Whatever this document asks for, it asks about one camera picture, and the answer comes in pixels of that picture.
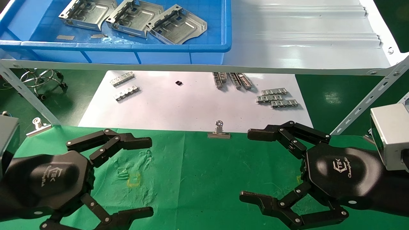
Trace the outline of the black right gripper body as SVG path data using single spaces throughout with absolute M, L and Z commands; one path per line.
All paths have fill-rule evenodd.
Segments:
M 310 195 L 322 205 L 337 203 L 357 210 L 375 210 L 384 165 L 375 150 L 333 147 L 320 143 L 305 155 Z

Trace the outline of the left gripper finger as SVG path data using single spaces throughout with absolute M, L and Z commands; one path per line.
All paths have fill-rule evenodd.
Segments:
M 95 230 L 129 230 L 133 221 L 136 219 L 148 218 L 153 216 L 152 207 L 144 207 L 119 211 L 109 215 L 98 202 L 86 193 L 81 196 L 81 202 L 100 220 Z M 60 224 L 63 214 L 55 212 L 50 218 L 46 219 L 41 225 L 41 230 L 77 230 L 77 228 Z
M 69 140 L 66 147 L 67 150 L 77 152 L 98 147 L 98 150 L 89 156 L 91 165 L 98 168 L 120 150 L 143 150 L 152 147 L 152 139 L 150 137 L 134 137 L 132 133 L 120 134 L 111 129 L 104 129 Z

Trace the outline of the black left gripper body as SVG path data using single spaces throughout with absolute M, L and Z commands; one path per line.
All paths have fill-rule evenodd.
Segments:
M 89 160 L 71 150 L 60 155 L 15 157 L 5 172 L 5 218 L 40 218 L 77 211 L 95 181 Z

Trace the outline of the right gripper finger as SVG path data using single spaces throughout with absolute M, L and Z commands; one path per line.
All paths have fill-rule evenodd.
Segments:
M 314 188 L 309 182 L 303 182 L 282 199 L 270 195 L 241 191 L 240 201 L 257 205 L 262 215 L 278 218 L 291 230 L 305 230 L 342 223 L 349 217 L 349 213 L 337 202 L 324 199 L 328 211 L 320 211 L 298 215 L 292 210 L 297 202 L 308 195 Z
M 319 143 L 328 144 L 331 135 L 318 131 L 294 121 L 289 121 L 281 125 L 267 125 L 265 129 L 249 129 L 247 131 L 249 140 L 279 142 L 297 159 L 305 159 L 307 147 L 298 139 L 317 145 Z

